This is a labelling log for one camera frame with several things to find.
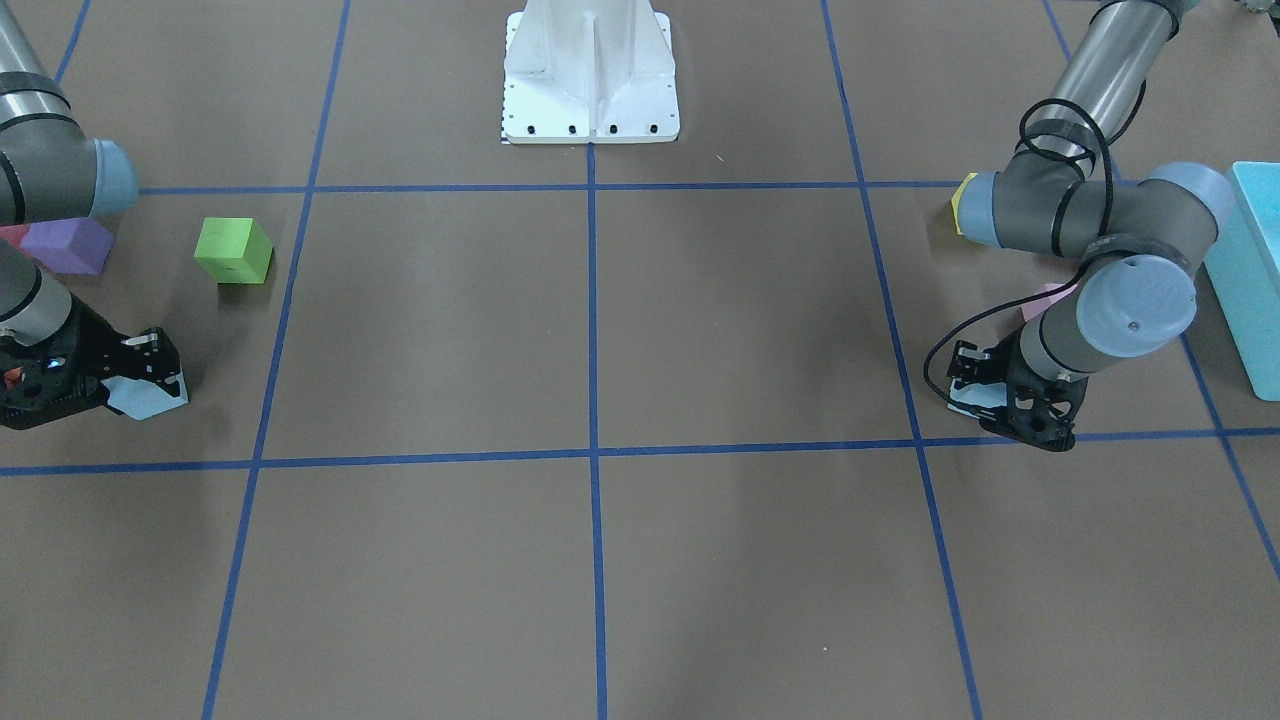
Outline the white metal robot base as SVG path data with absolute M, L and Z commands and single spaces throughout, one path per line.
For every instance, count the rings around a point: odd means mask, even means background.
M 680 137 L 672 24 L 652 3 L 527 1 L 507 17 L 504 41 L 504 142 Z

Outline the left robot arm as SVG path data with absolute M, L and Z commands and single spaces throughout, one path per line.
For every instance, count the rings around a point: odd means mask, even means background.
M 1111 154 L 1190 9 L 1101 3 L 1052 94 L 1020 119 L 1007 165 L 954 193 L 960 236 L 1076 264 L 1060 299 L 997 345 L 955 342 L 942 396 L 989 433 L 1070 450 L 1089 378 L 1162 348 L 1196 316 L 1196 274 L 1233 213 L 1230 182 L 1178 161 L 1120 187 Z

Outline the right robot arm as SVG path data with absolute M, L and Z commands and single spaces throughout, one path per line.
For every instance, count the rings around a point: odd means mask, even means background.
M 134 205 L 128 154 L 92 138 L 9 6 L 1 9 L 1 219 L 35 225 Z M 27 430 L 108 401 L 125 336 L 22 251 L 3 247 L 3 424 Z

